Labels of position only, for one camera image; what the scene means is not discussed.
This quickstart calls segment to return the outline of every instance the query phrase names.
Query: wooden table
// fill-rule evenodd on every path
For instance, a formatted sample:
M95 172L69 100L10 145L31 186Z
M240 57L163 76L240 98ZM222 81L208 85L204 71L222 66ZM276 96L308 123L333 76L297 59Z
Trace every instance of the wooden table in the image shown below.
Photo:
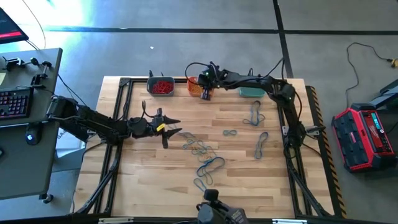
M100 113L112 116L119 79L104 77L97 105ZM290 79L288 82L302 99L303 124L313 125L304 81ZM255 99L241 98L237 90L215 90L211 101L205 101L191 97L185 83L176 83L173 97L154 98L146 91L145 83L135 83L129 117L141 115L142 100L146 101L148 114L163 108L169 118L181 120L178 127L193 133L225 158L225 166L212 174L214 183L208 186L220 191L221 201L232 207L243 207L249 218L294 217L276 103L266 96L259 99L266 120L254 127L243 124L242 119L250 118ZM299 111L297 99L295 105ZM226 137L225 129L235 129L238 134ZM269 138L263 147L263 158L257 160L254 149L263 131L269 133ZM98 138L90 139L88 147L98 141ZM305 143L319 150L316 140L306 138ZM201 163L189 150L182 149L183 144L185 139L178 135L170 139L168 149L162 148L160 136L124 141L112 216L197 216L195 205L203 201L203 192L193 180ZM84 204L98 185L105 148L101 146L85 155L76 187L76 208ZM305 146L301 152L309 189L325 210L333 213L322 159ZM303 210L302 194L300 191L298 194Z

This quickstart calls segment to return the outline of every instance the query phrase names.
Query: concrete floor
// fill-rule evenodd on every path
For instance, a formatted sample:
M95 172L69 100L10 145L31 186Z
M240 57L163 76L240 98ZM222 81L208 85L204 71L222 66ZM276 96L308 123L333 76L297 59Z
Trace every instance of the concrete floor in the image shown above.
M272 0L26 2L44 26L277 28ZM279 0L279 5L285 29L398 30L395 0ZM40 29L22 2L0 0L0 7L21 25L31 41L43 47ZM190 62L210 60L240 73L246 73L250 67L254 72L264 73L282 57L276 34L46 32L45 36L47 48L63 49L61 76L92 108L105 75L147 75L151 69L177 76L183 74ZM346 61L346 47L350 43L373 45L382 57L398 56L397 36L287 35L286 39L294 77L304 78L306 84L317 89L325 121L345 108L344 91L355 84L354 73ZM24 42L0 45L0 52L18 50L31 50L31 46ZM398 70L378 60L371 50L354 46L350 52L360 78L359 86L350 92L351 102L371 100L380 88L397 78ZM56 93L68 95L60 82ZM386 119L385 125L395 123L396 119ZM396 223L398 177L347 173L330 131L328 126L348 216ZM66 159L80 158L78 153ZM59 164L66 164L62 165L64 169L77 168L76 162L71 166L65 161ZM0 220L67 214L77 177L78 170L53 173L49 192L56 199L48 205L38 201L37 196L0 201Z

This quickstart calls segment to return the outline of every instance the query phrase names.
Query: red power station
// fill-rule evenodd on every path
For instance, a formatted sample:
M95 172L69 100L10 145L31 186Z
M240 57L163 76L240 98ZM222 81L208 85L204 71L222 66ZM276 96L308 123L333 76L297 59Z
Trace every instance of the red power station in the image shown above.
M348 171L381 170L396 166L396 155L374 105L354 103L351 108L333 117L331 125Z

